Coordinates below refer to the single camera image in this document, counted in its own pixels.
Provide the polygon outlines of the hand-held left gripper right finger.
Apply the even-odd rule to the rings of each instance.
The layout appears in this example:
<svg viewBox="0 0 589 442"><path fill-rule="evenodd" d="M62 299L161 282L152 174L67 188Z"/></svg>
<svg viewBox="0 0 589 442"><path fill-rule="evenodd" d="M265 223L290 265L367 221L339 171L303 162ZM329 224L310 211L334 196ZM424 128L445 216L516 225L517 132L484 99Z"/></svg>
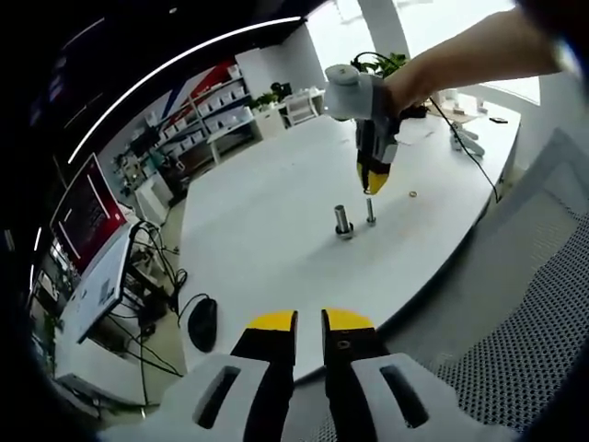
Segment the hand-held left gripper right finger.
<svg viewBox="0 0 589 442"><path fill-rule="evenodd" d="M463 412L456 392L405 354L391 354L372 322L321 312L325 387L340 441L515 441L516 432Z"/></svg>

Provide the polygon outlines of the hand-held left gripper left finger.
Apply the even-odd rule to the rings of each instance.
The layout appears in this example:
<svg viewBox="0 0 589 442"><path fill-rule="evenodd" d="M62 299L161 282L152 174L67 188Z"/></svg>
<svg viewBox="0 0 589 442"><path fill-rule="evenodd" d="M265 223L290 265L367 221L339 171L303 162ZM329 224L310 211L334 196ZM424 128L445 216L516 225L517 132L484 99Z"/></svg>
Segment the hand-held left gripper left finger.
<svg viewBox="0 0 589 442"><path fill-rule="evenodd" d="M155 412L99 440L280 440L294 392L296 322L294 310L256 318L229 354L209 355L173 384Z"/></svg>

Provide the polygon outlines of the person's right hand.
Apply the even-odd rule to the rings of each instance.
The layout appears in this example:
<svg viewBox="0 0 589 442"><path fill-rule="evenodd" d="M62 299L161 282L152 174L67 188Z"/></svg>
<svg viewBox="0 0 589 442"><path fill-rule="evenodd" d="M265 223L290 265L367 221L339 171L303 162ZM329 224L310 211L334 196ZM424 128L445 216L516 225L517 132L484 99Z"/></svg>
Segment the person's right hand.
<svg viewBox="0 0 589 442"><path fill-rule="evenodd" d="M398 117L405 109L423 102L436 87L436 75L421 57L410 60L385 78L389 109Z"/></svg>

